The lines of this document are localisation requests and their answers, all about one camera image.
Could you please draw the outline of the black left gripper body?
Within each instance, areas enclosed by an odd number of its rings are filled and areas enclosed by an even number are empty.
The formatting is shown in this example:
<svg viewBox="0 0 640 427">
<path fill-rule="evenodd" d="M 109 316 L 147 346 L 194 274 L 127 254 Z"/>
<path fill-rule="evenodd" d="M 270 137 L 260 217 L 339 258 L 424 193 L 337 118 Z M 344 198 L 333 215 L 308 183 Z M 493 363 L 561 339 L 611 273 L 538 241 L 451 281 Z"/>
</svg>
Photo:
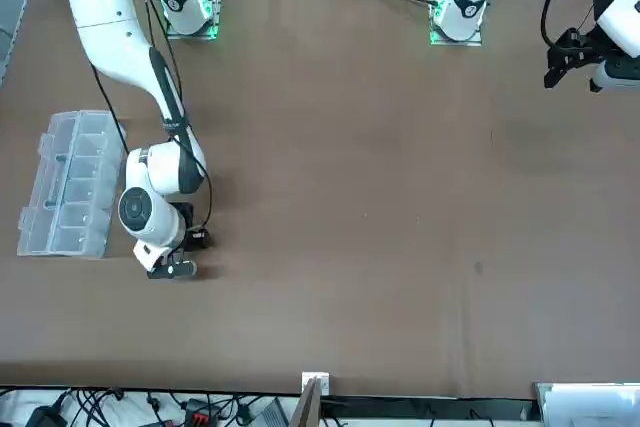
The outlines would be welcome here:
<svg viewBox="0 0 640 427">
<path fill-rule="evenodd" d="M 608 36 L 602 29 L 591 29 L 581 33 L 571 32 L 571 53 L 569 57 L 586 64 L 597 63 L 608 55 Z"/>
</svg>

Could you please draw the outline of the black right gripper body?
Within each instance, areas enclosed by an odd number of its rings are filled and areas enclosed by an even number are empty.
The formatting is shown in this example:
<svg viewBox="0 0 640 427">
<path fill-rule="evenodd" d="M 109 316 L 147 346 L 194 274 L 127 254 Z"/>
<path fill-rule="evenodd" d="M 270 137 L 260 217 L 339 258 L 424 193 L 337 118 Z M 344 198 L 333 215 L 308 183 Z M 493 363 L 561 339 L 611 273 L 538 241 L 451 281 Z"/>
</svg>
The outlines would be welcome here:
<svg viewBox="0 0 640 427">
<path fill-rule="evenodd" d="M 184 238 L 179 244 L 179 249 L 184 251 L 204 250 L 211 246 L 211 236 L 206 226 L 196 225 L 194 220 L 194 207 L 188 202 L 172 202 L 184 222 Z"/>
</svg>

